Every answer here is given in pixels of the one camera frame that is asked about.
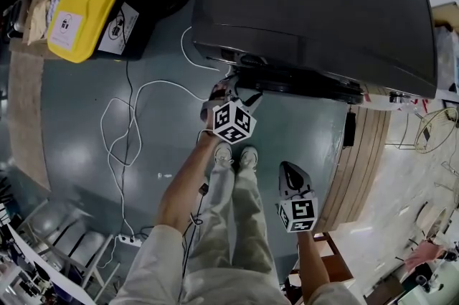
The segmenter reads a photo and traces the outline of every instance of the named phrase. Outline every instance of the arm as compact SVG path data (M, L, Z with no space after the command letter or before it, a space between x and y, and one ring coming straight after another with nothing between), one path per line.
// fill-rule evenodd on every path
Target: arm
M157 225L167 225L184 234L189 214L193 210L199 188L204 181L206 166L219 139L203 132L193 152L163 195L159 205Z
M317 250L314 238L309 231L298 233L300 251L301 291L304 303L307 304L314 291L330 283L327 270Z

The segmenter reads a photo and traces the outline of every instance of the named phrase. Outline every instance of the leg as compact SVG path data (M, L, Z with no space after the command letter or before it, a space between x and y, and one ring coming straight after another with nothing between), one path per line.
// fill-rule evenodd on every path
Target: leg
M231 163L230 145L219 144L215 151L215 167L209 179L209 192L204 198L207 202L206 207L199 215L202 224L196 227L193 242L190 243L187 263L189 273L204 268L231 266L227 232L228 212L235 184L235 172Z
M240 170L232 193L237 228L233 266L269 274L279 283L273 254L268 245L265 213L257 187L255 167L257 152L253 147L242 151Z

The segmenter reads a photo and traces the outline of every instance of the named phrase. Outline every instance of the pink cloth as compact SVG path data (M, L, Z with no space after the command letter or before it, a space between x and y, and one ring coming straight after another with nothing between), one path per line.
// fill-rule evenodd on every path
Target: pink cloth
M434 261L442 251L444 251L444 249L441 245L432 244L426 240L421 241L415 251L413 251L404 261L408 273L413 272L413 270L421 264Z

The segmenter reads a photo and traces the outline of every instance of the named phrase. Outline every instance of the gray floor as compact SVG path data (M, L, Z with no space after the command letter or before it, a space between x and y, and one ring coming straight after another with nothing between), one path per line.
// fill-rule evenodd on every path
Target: gray floor
M207 97L213 84L223 78L227 67L210 66L223 72L193 67L180 50L180 36L190 25L193 1L180 12L158 23L143 59L131 62L129 73L134 95L144 83L173 80L200 97ZM204 60L185 44L189 56ZM42 88L44 154L53 195L67 197L93 215L93 226L103 233L118 233L121 223L120 194L107 165L107 152L100 134L100 117L113 97L128 99L126 64L94 60L76 65L66 61L46 61ZM138 121L143 148L137 162L126 169L126 217L135 231L152 225L156 208L172 176L192 150L202 128L201 104L171 85L151 85L138 102ZM285 273L295 258L296 236L287 234L275 213L278 202L278 166L294 162L311 176L323 203L333 169L333 161L344 127L346 105L330 100L267 94L255 112L257 128L249 143L260 153L257 169L265 205L268 237L278 270ZM120 136L128 123L127 108L115 104L104 123L107 140ZM133 158L138 140L131 134L128 160ZM115 153L123 155L125 142ZM115 165L120 177L121 167ZM135 248L118 248L115 257L126 272Z

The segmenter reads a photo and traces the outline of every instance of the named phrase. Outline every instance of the printer lid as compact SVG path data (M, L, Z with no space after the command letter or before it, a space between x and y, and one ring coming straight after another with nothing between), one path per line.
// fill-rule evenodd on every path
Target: printer lid
M196 0L193 40L434 98L429 0Z

